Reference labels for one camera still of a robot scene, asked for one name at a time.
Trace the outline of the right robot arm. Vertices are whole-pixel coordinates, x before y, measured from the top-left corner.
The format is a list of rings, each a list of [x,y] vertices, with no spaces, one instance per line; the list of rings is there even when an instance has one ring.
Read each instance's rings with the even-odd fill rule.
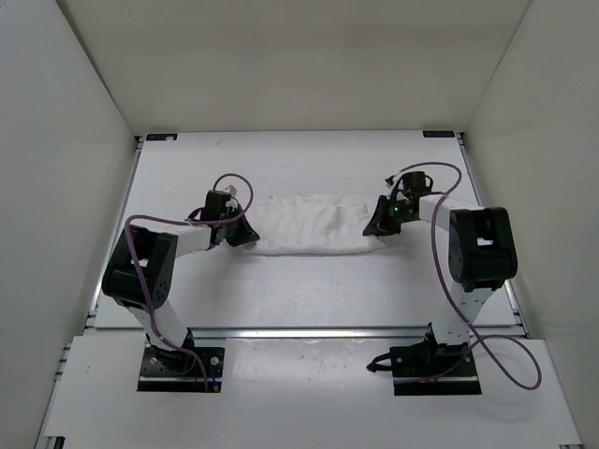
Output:
[[[469,326],[487,299],[513,278],[518,259],[509,215],[502,207],[469,205],[432,190],[433,181],[423,171],[386,179],[387,195],[378,198],[365,236],[398,235],[402,225],[427,222],[431,231],[448,233],[447,266],[452,301],[433,320],[425,340],[416,346],[420,366],[441,374],[453,359],[465,354]]]

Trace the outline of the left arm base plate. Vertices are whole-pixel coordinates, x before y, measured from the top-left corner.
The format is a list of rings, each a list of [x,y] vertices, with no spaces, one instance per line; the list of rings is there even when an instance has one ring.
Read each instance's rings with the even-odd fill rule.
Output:
[[[145,344],[139,368],[139,392],[208,393],[222,391],[226,347],[223,340],[208,346],[191,342],[188,337],[185,349],[196,355],[180,351],[167,351]]]

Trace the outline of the white pleated skirt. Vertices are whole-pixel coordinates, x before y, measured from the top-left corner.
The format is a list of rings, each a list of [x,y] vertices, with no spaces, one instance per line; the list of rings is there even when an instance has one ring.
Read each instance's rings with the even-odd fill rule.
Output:
[[[259,241],[243,246],[251,255],[337,256],[387,247],[378,237],[362,234],[371,215],[360,195],[270,196],[247,218],[259,235]]]

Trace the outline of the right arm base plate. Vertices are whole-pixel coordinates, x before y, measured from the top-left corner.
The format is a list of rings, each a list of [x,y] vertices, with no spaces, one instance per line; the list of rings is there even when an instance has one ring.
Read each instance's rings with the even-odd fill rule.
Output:
[[[391,373],[396,397],[477,396],[482,388],[471,352],[467,341],[438,342],[429,327],[422,341],[391,346],[366,370]]]

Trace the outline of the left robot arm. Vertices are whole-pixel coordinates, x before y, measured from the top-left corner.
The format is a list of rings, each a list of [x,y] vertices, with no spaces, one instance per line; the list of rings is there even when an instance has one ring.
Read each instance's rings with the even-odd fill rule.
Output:
[[[103,293],[137,319],[153,356],[173,371],[185,372],[196,360],[191,330],[168,300],[175,261],[223,242],[238,247],[259,241],[236,195],[231,185],[212,189],[184,224],[163,231],[126,224],[103,275]]]

